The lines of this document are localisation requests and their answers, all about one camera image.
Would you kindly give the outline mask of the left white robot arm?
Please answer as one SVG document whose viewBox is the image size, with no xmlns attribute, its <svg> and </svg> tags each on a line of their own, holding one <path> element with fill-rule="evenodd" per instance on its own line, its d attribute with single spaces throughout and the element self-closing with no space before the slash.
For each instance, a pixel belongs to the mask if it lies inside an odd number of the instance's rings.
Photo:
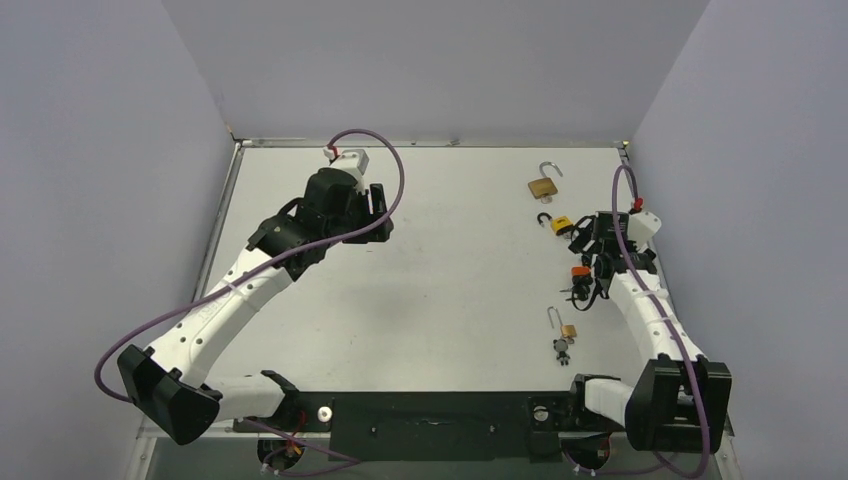
<svg viewBox="0 0 848 480">
<path fill-rule="evenodd" d="M 213 378 L 211 369 L 251 319 L 331 246 L 387 241 L 388 211 L 383 185 L 366 185 L 357 168 L 319 169 L 302 196 L 259 224 L 207 302 L 147 347 L 129 345 L 120 353 L 131 403 L 178 445 L 224 420 L 254 417 L 275 430 L 291 427 L 299 405 L 285 377 L 263 370 Z"/>
</svg>

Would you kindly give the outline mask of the small brass padlock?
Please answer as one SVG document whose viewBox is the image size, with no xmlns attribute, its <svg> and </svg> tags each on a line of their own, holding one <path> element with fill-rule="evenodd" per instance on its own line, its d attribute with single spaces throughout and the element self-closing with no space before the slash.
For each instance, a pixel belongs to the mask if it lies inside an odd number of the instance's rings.
<svg viewBox="0 0 848 480">
<path fill-rule="evenodd" d="M 549 324 L 552 328 L 557 327 L 560 336 L 568 343 L 573 343 L 576 336 L 576 327 L 571 324 L 566 324 L 560 315 L 559 310 L 555 306 L 549 306 L 547 308 L 547 317 L 549 320 Z"/>
</svg>

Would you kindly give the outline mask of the small padlock keys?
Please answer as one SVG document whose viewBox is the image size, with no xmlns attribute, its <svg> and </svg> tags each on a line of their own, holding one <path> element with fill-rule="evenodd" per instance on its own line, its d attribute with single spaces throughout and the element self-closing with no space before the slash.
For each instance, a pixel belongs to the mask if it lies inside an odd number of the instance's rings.
<svg viewBox="0 0 848 480">
<path fill-rule="evenodd" d="M 560 337 L 552 341 L 552 348 L 556 353 L 556 360 L 561 366 L 567 366 L 570 363 L 571 356 L 568 353 L 570 344 L 570 338 L 568 337 Z"/>
</svg>

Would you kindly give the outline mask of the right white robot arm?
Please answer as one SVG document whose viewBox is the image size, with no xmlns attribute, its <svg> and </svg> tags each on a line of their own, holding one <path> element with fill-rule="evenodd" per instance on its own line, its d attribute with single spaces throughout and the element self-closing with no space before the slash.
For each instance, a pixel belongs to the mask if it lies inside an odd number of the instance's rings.
<svg viewBox="0 0 848 480">
<path fill-rule="evenodd" d="M 634 385 L 609 375 L 579 374 L 564 400 L 578 427 L 595 421 L 624 429 L 637 451 L 716 453 L 732 386 L 728 367 L 711 361 L 685 333 L 648 246 L 659 218 L 647 211 L 599 211 L 577 221 L 569 249 L 572 300 L 587 309 L 614 303 L 645 365 Z"/>
</svg>

